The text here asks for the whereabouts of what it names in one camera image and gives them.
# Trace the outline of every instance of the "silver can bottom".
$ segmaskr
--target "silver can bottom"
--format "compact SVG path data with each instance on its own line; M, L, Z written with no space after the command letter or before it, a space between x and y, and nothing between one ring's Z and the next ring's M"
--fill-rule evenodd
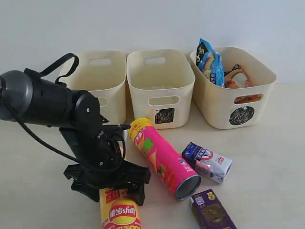
M183 201L190 197L201 183L201 177L196 174L185 179L176 189L174 197L178 201Z

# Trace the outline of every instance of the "basket handle hole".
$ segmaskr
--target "basket handle hole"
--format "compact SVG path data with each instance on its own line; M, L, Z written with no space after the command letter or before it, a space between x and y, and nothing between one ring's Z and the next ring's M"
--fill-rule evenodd
M264 94L262 94L262 93L239 96L234 99L234 104L247 104L247 103L258 102L258 101L262 100L263 97L264 97Z
M174 105L179 102L178 96L168 96L168 97L157 97L151 98L149 100L150 106L160 106L160 105Z
M107 98L99 98L100 106L107 106L108 99Z
M97 66L110 65L111 60L109 58L92 59L92 60L89 60L89 64L90 65L97 65Z
M144 64L146 65L160 65L165 64L166 58L165 57L152 57L152 58L145 58Z

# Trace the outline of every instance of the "black cable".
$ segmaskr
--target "black cable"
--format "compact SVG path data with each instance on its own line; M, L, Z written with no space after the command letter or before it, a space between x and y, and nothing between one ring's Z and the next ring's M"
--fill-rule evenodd
M5 106L8 108L8 110L10 111L10 113L12 114L12 116L15 118L15 120L19 123L19 125L32 137L34 138L37 142L39 142L40 144L42 144L44 147L48 148L49 150L52 150L53 152L67 158L67 159L70 159L84 167L87 167L88 169L92 169L92 170L95 170L95 171L98 171L98 172L111 172L111 171L114 171L116 169L118 169L122 164L123 164L123 161L125 159L125 156L126 156L126 144L125 144L125 141L124 139L120 136L120 135L117 135L117 134L113 134L112 136L117 136L120 138L120 140L122 141L122 144L123 144L123 155L122 155L122 161L119 165L117 165L116 167L114 168L111 168L111 169L100 169L100 168L96 168L96 167L93 167L91 165L88 165L88 164L84 164L83 162L81 162L80 160L78 160L77 158L74 158L56 148L54 148L53 146L49 145L48 143L46 143L45 141L43 141L41 138L39 138L36 134L34 134L25 124L24 122L21 120L21 118L19 118L14 109L11 107L11 105L9 105L6 101L4 101L4 104Z

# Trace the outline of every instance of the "white wall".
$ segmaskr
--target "white wall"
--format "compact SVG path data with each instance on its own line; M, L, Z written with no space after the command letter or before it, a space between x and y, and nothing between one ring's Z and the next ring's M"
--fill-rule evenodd
M290 0L1 0L0 73L67 52L175 48L199 38L252 53L280 83L305 82L305 3Z

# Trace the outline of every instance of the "blue snack bag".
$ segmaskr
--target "blue snack bag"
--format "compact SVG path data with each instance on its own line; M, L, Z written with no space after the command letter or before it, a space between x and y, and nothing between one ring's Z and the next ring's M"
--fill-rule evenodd
M217 86L224 87L224 67L221 56L209 42L200 39L196 53L196 65L205 77Z

